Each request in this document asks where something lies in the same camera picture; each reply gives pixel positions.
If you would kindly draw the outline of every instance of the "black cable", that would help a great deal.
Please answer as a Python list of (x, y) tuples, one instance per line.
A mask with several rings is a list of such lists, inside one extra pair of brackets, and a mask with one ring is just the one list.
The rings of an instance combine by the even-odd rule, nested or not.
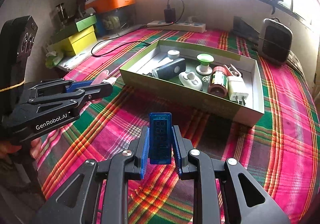
[(122, 45), (120, 45), (120, 46), (117, 46), (116, 48), (113, 48), (111, 51), (106, 52), (106, 53), (104, 53), (104, 54), (93, 54), (93, 53), (92, 53), (92, 50), (91, 50), (91, 54), (92, 54), (93, 57), (102, 57), (102, 56), (105, 56), (105, 55), (107, 55), (107, 54), (109, 54), (109, 53), (112, 53), (113, 51), (117, 50), (117, 49), (120, 48), (121, 46), (125, 46), (125, 45), (127, 45), (127, 44), (132, 44), (132, 43), (143, 43), (143, 44), (146, 44), (147, 46), (150, 46), (150, 45), (151, 45), (150, 43), (143, 42), (143, 41), (132, 41), (132, 42), (127, 42), (127, 43), (124, 43), (124, 44), (122, 44)]
[[(183, 2), (183, 0), (181, 0), (181, 2), (182, 2), (182, 5), (183, 5), (183, 9), (182, 9), (182, 12), (181, 12), (180, 17), (179, 17), (175, 22), (173, 22), (173, 23), (171, 23), (171, 24), (169, 24), (169, 25), (174, 25), (175, 23), (177, 23), (177, 22), (182, 18), (182, 15), (183, 15), (183, 13), (184, 13), (184, 2)], [(169, 26), (169, 25), (153, 26), (153, 28), (154, 28), (154, 27), (165, 27), (165, 26)], [(138, 29), (136, 29), (136, 30), (133, 30), (133, 31), (131, 31), (131, 32), (125, 33), (125, 34), (123, 34), (122, 36), (125, 36), (125, 35), (127, 35), (127, 34), (129, 34), (129, 33), (132, 33), (132, 32), (134, 32), (134, 31), (137, 31), (137, 30), (139, 30), (139, 29), (146, 28), (146, 27), (147, 27), (147, 25), (143, 25), (142, 27), (140, 27), (140, 28), (138, 28)], [(111, 51), (109, 51), (109, 52), (107, 52), (107, 53), (105, 53), (105, 54), (97, 54), (97, 55), (93, 54), (93, 50), (94, 50), (94, 48), (95, 48), (98, 44), (100, 44), (100, 43), (102, 43), (102, 42), (105, 42), (105, 41), (114, 40), (114, 39), (117, 39), (117, 38), (122, 37), (122, 36), (105, 39), (105, 40), (102, 40), (102, 41), (96, 43), (95, 46), (92, 47), (92, 49), (91, 49), (91, 54), (92, 54), (92, 56), (93, 56), (93, 57), (101, 57), (101, 56), (104, 56), (104, 55), (106, 55), (106, 54), (112, 53), (114, 50), (118, 49), (118, 48), (121, 47), (121, 46), (124, 46), (124, 45), (126, 45), (126, 44), (130, 44), (130, 43), (135, 43), (135, 42), (137, 42), (137, 43), (144, 43), (144, 44), (150, 45), (150, 43), (146, 43), (146, 42), (142, 42), (142, 41), (133, 41), (133, 42), (124, 43), (124, 44), (122, 44), (122, 45), (120, 45), (120, 46), (112, 49)]]

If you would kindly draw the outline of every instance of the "silver screw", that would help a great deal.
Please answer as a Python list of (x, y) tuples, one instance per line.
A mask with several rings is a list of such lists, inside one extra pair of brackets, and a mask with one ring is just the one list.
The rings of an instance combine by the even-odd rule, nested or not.
[(94, 159), (88, 159), (85, 161), (85, 165), (87, 166), (92, 166), (94, 165), (94, 163), (95, 163)]
[(200, 151), (197, 149), (192, 149), (192, 150), (190, 150), (190, 154), (191, 155), (200, 155)]
[(230, 165), (236, 165), (236, 164), (237, 164), (237, 160), (234, 159), (234, 158), (229, 158), (229, 159), (228, 159), (228, 164), (230, 164)]
[(131, 150), (124, 150), (124, 151), (122, 152), (122, 155), (124, 155), (124, 156), (130, 156), (130, 155), (132, 155), (132, 151), (131, 151)]

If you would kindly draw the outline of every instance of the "orange tray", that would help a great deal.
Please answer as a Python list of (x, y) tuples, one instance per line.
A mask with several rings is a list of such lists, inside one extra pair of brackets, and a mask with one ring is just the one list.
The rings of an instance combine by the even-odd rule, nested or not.
[(121, 8), (135, 3), (135, 0), (95, 0), (85, 5), (85, 9), (93, 7), (98, 14), (101, 14), (114, 10), (116, 8)]

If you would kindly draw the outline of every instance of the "bed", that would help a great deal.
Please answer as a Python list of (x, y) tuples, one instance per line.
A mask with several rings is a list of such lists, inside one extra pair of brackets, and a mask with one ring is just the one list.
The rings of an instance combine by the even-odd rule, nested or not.
[[(105, 69), (118, 79), (110, 97), (99, 104), (88, 103), (79, 120), (42, 137), (37, 163), (45, 197), (49, 198), (86, 159), (106, 160), (127, 149), (129, 142), (140, 136), (150, 112), (171, 112), (173, 124), (179, 125), (182, 136), (194, 147), (215, 159), (236, 158), (291, 222), (297, 223), (320, 183), (319, 121), (303, 77), (287, 65), (273, 66), (251, 50), (251, 43), (219, 30), (201, 34), (141, 29), (122, 36), (98, 54), (129, 41), (151, 43), (159, 39), (206, 45), (256, 59), (264, 116), (250, 128), (124, 85), (119, 67), (141, 51), (143, 43), (123, 46), (104, 57), (90, 57), (66, 79), (93, 79)], [(171, 165), (148, 165), (143, 181), (129, 182), (129, 223), (192, 223), (192, 209), (193, 182), (178, 179), (173, 160)]]

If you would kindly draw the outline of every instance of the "white knob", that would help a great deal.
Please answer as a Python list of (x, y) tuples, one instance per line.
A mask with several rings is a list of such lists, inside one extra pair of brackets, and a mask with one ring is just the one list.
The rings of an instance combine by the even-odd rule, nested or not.
[(194, 72), (189, 72), (188, 75), (187, 75), (187, 78), (189, 80), (193, 80), (195, 78), (195, 73)]

